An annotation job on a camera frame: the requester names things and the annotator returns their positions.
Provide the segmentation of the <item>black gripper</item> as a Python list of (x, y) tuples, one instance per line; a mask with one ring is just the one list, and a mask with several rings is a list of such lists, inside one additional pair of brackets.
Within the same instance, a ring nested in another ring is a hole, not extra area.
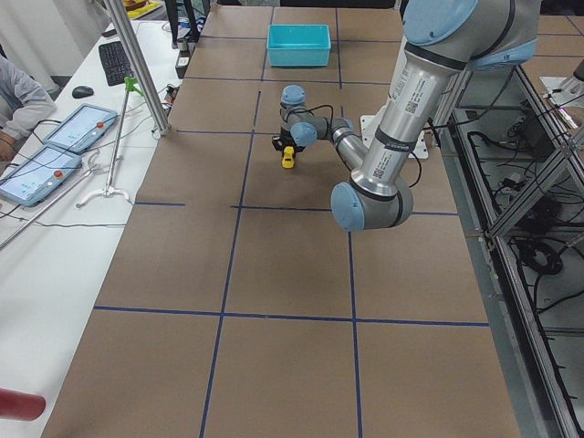
[(278, 135), (275, 135), (272, 137), (272, 145), (274, 146), (274, 149), (276, 151), (278, 151), (279, 153), (279, 160), (281, 162), (284, 161), (285, 159), (285, 153), (284, 150), (286, 147), (292, 147), (294, 152), (295, 152), (295, 165), (299, 165), (302, 161), (302, 156), (303, 156), (303, 150), (305, 150), (305, 148), (303, 146), (298, 146), (294, 139), (289, 135), (289, 133), (287, 131), (284, 131), (283, 133), (280, 133)]

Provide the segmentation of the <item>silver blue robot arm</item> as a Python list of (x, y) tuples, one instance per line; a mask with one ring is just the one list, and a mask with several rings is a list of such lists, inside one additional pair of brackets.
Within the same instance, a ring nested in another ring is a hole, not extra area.
[(450, 78), (466, 69), (520, 65), (536, 51), (538, 1), (410, 1), (402, 14), (404, 63), (396, 67), (387, 103), (369, 145), (342, 118), (317, 117), (305, 91), (284, 88), (280, 133), (273, 146), (290, 164), (317, 140), (330, 141), (350, 178), (330, 196), (337, 224), (351, 232), (394, 227), (412, 213), (400, 171)]

